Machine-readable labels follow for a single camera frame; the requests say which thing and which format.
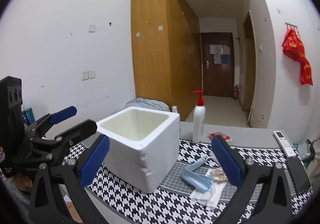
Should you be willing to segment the black smartphone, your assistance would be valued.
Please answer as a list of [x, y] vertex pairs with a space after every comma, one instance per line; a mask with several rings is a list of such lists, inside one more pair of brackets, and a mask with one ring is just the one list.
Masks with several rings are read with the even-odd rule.
[[288, 158], [286, 161], [287, 169], [292, 178], [296, 194], [300, 195], [311, 188], [309, 177], [299, 158]]

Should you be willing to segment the white remote control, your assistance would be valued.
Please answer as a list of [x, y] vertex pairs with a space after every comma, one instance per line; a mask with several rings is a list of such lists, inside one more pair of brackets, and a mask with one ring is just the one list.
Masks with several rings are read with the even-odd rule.
[[277, 130], [273, 132], [274, 137], [276, 138], [277, 142], [281, 146], [281, 148], [284, 151], [284, 154], [286, 155], [287, 158], [294, 158], [296, 157], [295, 150], [287, 140], [287, 138], [284, 136], [284, 134]]

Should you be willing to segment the white packaged mask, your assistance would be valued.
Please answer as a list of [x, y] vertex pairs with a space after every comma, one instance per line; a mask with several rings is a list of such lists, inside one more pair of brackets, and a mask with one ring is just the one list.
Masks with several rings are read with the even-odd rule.
[[217, 207], [228, 178], [221, 167], [208, 170], [206, 176], [213, 179], [209, 189], [207, 191], [195, 189], [189, 198], [205, 206], [206, 209], [213, 210]]

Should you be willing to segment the white foam box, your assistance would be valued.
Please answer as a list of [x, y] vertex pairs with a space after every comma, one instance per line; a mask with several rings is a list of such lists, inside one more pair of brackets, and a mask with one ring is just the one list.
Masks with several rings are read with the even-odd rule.
[[107, 169], [144, 193], [153, 193], [178, 159], [178, 113], [129, 107], [97, 122], [97, 131], [110, 140]]

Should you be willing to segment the light blue crumpled cloth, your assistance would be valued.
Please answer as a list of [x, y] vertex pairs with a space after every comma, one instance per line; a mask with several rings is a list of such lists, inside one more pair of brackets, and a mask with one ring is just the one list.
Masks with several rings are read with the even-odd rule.
[[124, 108], [129, 108], [129, 107], [148, 108], [148, 109], [154, 109], [154, 110], [161, 110], [164, 112], [170, 112], [170, 108], [166, 103], [158, 100], [143, 98], [143, 97], [138, 97], [134, 100], [131, 100], [124, 106]]

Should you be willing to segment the red snack packet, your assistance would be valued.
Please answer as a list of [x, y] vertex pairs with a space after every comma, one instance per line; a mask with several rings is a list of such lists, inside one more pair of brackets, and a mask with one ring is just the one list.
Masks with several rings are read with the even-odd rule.
[[228, 135], [225, 135], [222, 132], [210, 133], [207, 135], [207, 138], [212, 140], [213, 138], [215, 138], [217, 136], [221, 136], [221, 138], [223, 138], [225, 140], [225, 142], [230, 142], [232, 140]]

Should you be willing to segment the blue face mask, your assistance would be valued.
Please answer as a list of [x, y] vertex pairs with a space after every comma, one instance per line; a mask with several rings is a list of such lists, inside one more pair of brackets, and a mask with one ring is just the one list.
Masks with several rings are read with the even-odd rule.
[[185, 167], [181, 177], [184, 181], [195, 187], [201, 192], [209, 191], [214, 180], [204, 174], [195, 173], [194, 171], [208, 161], [209, 158], [200, 158], [193, 164]]

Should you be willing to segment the blue spray bottle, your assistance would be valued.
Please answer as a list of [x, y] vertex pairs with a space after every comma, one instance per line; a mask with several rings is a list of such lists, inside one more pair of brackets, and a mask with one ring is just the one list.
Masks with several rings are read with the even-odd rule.
[[172, 106], [172, 112], [173, 112], [173, 113], [178, 113], [178, 111], [177, 111], [177, 106]]

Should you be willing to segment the red fire extinguisher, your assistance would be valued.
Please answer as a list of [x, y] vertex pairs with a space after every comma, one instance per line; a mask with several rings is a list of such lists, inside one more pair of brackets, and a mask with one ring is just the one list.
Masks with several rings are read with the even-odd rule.
[[239, 99], [239, 85], [235, 85], [233, 89], [233, 100]]

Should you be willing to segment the white lotion pump bottle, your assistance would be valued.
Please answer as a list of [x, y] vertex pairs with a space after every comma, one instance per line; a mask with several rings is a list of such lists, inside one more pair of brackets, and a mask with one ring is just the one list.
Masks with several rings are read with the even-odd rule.
[[193, 91], [193, 94], [197, 94], [196, 106], [193, 114], [193, 143], [199, 143], [203, 139], [204, 119], [206, 114], [206, 108], [204, 106], [203, 91]]

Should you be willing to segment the wooden wardrobe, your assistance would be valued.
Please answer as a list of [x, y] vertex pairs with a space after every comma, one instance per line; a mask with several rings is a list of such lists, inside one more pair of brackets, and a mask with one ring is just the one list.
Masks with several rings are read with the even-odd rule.
[[199, 19], [186, 0], [131, 0], [137, 97], [177, 106], [185, 121], [202, 88]]

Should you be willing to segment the dark brown door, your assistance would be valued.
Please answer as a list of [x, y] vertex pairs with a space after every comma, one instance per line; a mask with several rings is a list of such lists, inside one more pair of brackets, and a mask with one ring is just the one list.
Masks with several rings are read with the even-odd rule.
[[232, 97], [234, 89], [234, 45], [232, 33], [201, 33], [203, 94]]

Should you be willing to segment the white wall switch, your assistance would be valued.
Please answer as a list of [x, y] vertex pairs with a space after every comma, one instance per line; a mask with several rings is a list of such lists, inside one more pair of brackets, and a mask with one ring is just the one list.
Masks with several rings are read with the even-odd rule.
[[90, 71], [83, 71], [81, 73], [81, 80], [89, 80], [89, 79], [94, 79], [96, 77], [96, 72], [95, 70], [90, 70]]

